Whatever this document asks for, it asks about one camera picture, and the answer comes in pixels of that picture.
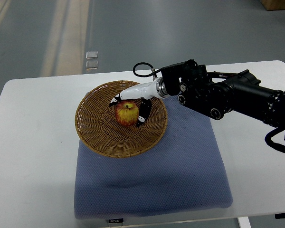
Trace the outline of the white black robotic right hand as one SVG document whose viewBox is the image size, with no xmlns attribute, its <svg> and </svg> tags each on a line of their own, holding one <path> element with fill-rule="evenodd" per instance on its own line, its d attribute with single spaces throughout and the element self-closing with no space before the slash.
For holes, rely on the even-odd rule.
<svg viewBox="0 0 285 228">
<path fill-rule="evenodd" d="M 162 77 L 153 82 L 143 83 L 129 87 L 117 94 L 110 102 L 109 107 L 117 105 L 123 100 L 141 99 L 141 107 L 136 122 L 136 127 L 143 125 L 149 118 L 152 108 L 151 98 L 164 99 L 169 97 Z"/>
</svg>

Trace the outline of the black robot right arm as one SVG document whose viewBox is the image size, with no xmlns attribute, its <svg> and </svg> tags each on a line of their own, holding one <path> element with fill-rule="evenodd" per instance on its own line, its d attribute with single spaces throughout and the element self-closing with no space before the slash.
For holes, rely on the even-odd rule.
<svg viewBox="0 0 285 228">
<path fill-rule="evenodd" d="M 285 91 L 261 87 L 249 70 L 240 73 L 208 72 L 193 59 L 152 69 L 161 73 L 157 92 L 176 95 L 189 109 L 220 120 L 231 111 L 260 120 L 274 129 L 265 136 L 266 144 L 285 153 Z"/>
</svg>

